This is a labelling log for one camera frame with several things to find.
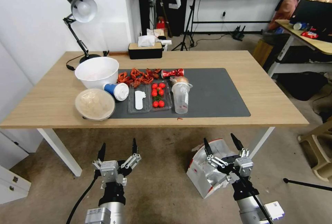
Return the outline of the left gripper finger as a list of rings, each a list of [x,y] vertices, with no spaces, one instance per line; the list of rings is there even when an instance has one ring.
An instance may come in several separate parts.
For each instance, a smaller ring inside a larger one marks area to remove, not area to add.
[[[100,169],[105,157],[106,143],[103,143],[101,149],[98,151],[97,159],[92,162],[96,169]]]
[[[129,158],[127,160],[125,160],[124,163],[121,164],[120,168],[121,169],[134,169],[139,162],[141,161],[141,155],[138,153],[138,146],[137,146],[137,142],[136,139],[133,138],[132,141],[132,155],[129,156]]]

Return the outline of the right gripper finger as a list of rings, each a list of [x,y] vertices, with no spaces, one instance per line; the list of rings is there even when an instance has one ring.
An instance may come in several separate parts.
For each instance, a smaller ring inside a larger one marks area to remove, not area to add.
[[[233,140],[233,143],[234,143],[236,149],[239,151],[239,156],[248,157],[250,150],[247,148],[244,148],[241,141],[233,133],[231,133],[231,138]]]
[[[204,138],[203,141],[204,141],[204,150],[206,153],[207,163],[212,167],[214,167],[215,169],[225,169],[226,166],[228,166],[228,163],[213,154],[209,142],[207,141],[206,138]]]

